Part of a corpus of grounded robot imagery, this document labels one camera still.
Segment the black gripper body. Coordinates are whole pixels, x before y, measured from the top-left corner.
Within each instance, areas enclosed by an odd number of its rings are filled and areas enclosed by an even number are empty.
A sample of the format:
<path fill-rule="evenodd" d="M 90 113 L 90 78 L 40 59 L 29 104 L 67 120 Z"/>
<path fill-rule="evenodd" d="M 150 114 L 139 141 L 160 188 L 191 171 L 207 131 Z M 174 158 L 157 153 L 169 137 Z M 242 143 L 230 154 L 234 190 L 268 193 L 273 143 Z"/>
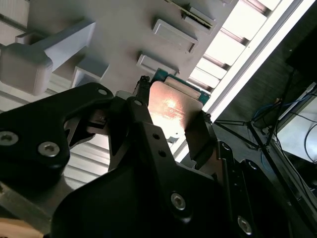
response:
<path fill-rule="evenodd" d="M 227 238 L 220 188 L 176 165 L 159 187 L 149 171 L 127 165 L 70 193 L 51 224 L 53 238 Z"/>

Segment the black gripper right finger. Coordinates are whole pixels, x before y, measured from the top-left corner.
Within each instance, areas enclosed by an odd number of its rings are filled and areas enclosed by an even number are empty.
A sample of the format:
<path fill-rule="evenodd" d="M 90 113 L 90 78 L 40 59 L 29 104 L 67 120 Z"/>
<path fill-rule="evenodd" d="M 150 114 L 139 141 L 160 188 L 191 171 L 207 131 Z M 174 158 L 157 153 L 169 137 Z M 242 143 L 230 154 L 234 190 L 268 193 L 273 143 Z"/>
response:
<path fill-rule="evenodd" d="M 264 154 L 280 185 L 276 188 L 253 161 L 237 161 L 218 140 L 210 115 L 200 112 L 185 136 L 195 169 L 210 175 L 216 186 L 215 210 L 206 233 L 213 238 L 312 238 L 315 220 L 309 198 L 298 199 L 268 151 Z"/>

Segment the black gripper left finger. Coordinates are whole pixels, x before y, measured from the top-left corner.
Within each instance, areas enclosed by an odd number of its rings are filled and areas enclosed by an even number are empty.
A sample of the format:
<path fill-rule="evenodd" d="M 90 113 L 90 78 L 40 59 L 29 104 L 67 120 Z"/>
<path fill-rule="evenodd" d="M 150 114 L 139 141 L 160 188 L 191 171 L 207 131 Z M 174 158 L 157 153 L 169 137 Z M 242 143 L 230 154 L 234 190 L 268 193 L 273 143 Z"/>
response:
<path fill-rule="evenodd" d="M 110 140 L 109 172 L 132 165 L 149 171 L 163 187 L 163 174 L 177 165 L 141 99 L 113 96 L 89 83 L 1 114 L 1 206 L 50 231 L 58 206 L 79 189 L 67 188 L 63 177 L 70 150 L 96 134 Z"/>

